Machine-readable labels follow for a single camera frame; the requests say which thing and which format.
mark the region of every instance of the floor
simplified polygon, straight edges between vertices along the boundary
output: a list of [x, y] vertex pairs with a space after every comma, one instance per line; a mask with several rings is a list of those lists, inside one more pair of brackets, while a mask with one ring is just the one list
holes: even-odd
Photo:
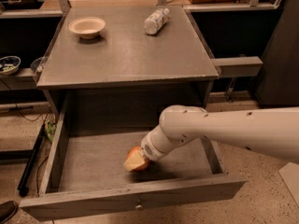
[[[1, 106], [0, 113], [0, 150], [31, 148], [47, 115], [47, 103], [35, 104], [32, 108], [6, 112], [13, 106]], [[232, 103], [223, 97], [212, 96], [207, 111], [244, 110], [259, 108], [255, 101], [235, 97]], [[299, 207], [293, 200], [278, 170], [287, 164], [286, 161], [266, 157], [260, 154], [219, 144], [224, 164], [228, 173], [242, 174], [248, 182], [232, 200], [211, 203], [196, 203], [118, 213], [94, 217], [82, 217], [68, 220], [55, 220], [55, 224], [69, 223], [103, 223], [103, 224], [137, 224], [137, 223], [299, 223]], [[37, 185], [42, 179], [42, 168], [37, 167], [45, 160], [50, 151], [50, 142], [45, 141], [38, 153], [36, 165], [28, 180], [30, 199], [37, 196]], [[0, 203], [14, 200], [20, 203], [17, 187], [25, 167], [24, 161], [0, 163]], [[8, 224], [39, 223], [21, 209]]]

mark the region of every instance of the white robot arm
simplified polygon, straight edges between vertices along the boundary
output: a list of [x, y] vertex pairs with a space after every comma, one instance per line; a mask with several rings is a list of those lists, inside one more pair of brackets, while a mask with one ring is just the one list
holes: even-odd
[[124, 167], [137, 170], [195, 138], [299, 162], [299, 108], [207, 113], [200, 107], [169, 106], [161, 114], [159, 125], [143, 138], [142, 148], [127, 159]]

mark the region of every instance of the black shoe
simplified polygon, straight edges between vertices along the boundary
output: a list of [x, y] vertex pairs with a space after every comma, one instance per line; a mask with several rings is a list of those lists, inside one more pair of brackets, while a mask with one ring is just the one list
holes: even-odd
[[14, 201], [0, 204], [0, 224], [6, 223], [18, 211], [18, 205]]

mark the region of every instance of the bowl of food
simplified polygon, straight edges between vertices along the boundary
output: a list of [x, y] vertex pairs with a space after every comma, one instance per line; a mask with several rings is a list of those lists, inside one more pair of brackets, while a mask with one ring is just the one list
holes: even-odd
[[0, 59], [0, 74], [11, 75], [19, 70], [21, 59], [17, 56], [6, 56]]
[[85, 17], [71, 21], [68, 29], [83, 39], [94, 39], [104, 29], [104, 20], [96, 17]]

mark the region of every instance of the white bottle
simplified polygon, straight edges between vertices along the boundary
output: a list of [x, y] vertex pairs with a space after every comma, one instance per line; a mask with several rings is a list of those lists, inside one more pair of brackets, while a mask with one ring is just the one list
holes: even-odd
[[169, 9], [159, 8], [144, 21], [144, 30], [149, 35], [155, 35], [168, 21]]

